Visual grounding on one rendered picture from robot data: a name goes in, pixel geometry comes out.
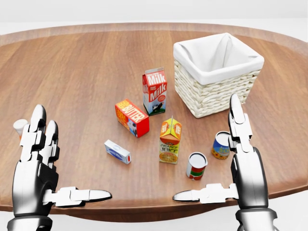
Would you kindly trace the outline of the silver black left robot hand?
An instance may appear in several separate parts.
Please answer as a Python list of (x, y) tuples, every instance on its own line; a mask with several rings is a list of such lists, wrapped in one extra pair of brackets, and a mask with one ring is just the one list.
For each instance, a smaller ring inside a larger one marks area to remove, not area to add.
[(56, 207), (78, 207), (87, 202), (112, 198), (104, 190), (79, 190), (76, 187), (57, 189), (59, 175), (54, 162), (59, 158), (58, 126), (46, 123), (45, 108), (36, 105), (31, 121), (23, 128), (22, 153), (13, 178), (13, 212), (21, 216), (47, 216)]

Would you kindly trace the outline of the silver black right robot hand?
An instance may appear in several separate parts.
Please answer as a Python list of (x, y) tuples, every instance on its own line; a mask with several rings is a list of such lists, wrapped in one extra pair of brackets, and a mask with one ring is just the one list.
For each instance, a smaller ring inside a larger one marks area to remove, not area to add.
[(233, 183), (223, 188), (220, 183), (208, 184), (200, 190), (182, 191), (173, 196), (174, 201), (224, 203), (237, 199), (240, 209), (268, 207), (268, 188), (262, 159), (257, 148), (250, 144), (252, 130), (248, 115), (243, 112), (237, 94), (230, 98), (228, 115), (229, 148), (235, 154), (231, 163)]

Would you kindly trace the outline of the white woven lined basket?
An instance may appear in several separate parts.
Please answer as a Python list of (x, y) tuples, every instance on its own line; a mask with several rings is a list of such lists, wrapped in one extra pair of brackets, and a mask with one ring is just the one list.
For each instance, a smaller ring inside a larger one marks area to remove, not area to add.
[(229, 33), (176, 42), (173, 57), (175, 91), (196, 118), (228, 109), (233, 93), (244, 103), (264, 64)]

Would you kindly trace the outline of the blue yellow labelled tin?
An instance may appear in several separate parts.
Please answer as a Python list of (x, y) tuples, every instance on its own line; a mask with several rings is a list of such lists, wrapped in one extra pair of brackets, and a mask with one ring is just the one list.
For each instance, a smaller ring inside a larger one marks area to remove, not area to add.
[(230, 154), (229, 135), (227, 131), (220, 131), (215, 135), (211, 149), (212, 155), (217, 159), (226, 159)]

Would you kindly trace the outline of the red green labelled tin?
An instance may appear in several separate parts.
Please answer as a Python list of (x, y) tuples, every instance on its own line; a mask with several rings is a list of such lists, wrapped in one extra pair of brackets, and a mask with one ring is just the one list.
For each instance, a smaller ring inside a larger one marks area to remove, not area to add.
[(188, 158), (186, 175), (192, 180), (200, 180), (204, 174), (205, 167), (208, 165), (207, 158), (201, 152), (194, 152)]

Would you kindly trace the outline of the yellow orange juice carton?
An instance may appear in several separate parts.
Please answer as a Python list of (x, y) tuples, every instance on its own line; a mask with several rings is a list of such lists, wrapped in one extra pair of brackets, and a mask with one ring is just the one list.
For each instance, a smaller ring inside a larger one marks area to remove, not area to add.
[(182, 125), (171, 117), (162, 123), (159, 136), (159, 161), (177, 164)]

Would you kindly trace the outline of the small white blue box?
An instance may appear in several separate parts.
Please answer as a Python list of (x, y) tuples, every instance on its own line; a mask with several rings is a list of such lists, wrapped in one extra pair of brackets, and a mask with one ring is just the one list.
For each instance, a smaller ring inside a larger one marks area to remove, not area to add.
[(125, 164), (129, 164), (131, 162), (132, 159), (128, 150), (122, 148), (111, 140), (107, 140), (104, 145), (106, 148), (106, 152), (115, 157), (116, 159), (120, 160)]

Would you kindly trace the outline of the red orange butter box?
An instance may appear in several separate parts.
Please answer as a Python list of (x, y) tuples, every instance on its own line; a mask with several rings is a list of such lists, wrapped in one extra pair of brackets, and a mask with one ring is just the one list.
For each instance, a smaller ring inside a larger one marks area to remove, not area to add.
[(149, 116), (129, 99), (115, 104), (116, 117), (127, 130), (139, 138), (149, 132)]

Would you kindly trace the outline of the red white milk carton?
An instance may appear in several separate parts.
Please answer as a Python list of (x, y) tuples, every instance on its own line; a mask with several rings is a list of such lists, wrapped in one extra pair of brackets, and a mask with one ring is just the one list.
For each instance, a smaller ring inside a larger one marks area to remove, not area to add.
[(145, 71), (142, 92), (143, 105), (149, 116), (166, 111), (167, 81), (163, 67)]

